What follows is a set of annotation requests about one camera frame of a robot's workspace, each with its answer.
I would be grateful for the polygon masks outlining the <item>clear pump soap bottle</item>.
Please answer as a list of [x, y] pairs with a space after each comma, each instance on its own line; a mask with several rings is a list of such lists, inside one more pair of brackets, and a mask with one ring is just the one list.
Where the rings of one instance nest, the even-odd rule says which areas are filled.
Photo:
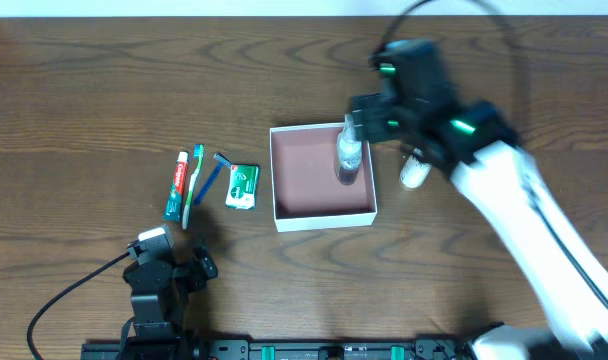
[[336, 176], [343, 185], [351, 185], [356, 181], [362, 162], [362, 143], [356, 137], [353, 118], [350, 114], [344, 116], [343, 130], [336, 141]]

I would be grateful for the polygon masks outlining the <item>white patterned lotion tube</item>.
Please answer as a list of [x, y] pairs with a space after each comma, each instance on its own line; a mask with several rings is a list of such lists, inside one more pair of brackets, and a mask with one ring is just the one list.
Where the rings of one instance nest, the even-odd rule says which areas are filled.
[[414, 148], [400, 171], [400, 185], [406, 190], [419, 188], [427, 178], [432, 165], [421, 161], [423, 153]]

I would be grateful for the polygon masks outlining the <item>red green toothpaste tube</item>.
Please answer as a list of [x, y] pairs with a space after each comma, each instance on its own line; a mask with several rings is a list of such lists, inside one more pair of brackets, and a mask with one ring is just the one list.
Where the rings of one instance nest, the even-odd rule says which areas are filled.
[[170, 193], [163, 215], [164, 220], [176, 222], [181, 220], [186, 173], [189, 165], [188, 156], [189, 153], [187, 151], [180, 151], [178, 154]]

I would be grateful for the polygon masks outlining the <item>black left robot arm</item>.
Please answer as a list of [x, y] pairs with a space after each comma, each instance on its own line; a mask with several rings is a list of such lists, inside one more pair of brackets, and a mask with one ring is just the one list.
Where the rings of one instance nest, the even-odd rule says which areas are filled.
[[127, 247], [134, 262], [123, 272], [131, 288], [133, 328], [139, 340], [162, 341], [184, 335], [184, 313], [190, 294], [218, 276], [218, 268], [203, 245], [177, 262], [167, 240], [133, 241]]

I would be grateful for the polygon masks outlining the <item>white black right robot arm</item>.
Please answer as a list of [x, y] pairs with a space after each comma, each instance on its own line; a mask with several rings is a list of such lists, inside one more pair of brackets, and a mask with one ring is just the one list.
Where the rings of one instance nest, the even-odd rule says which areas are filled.
[[547, 328], [494, 326], [468, 341], [470, 357], [608, 359], [608, 272], [492, 104], [404, 103], [378, 93], [353, 97], [349, 113], [359, 139], [400, 139], [443, 171], [495, 230], [538, 298]]

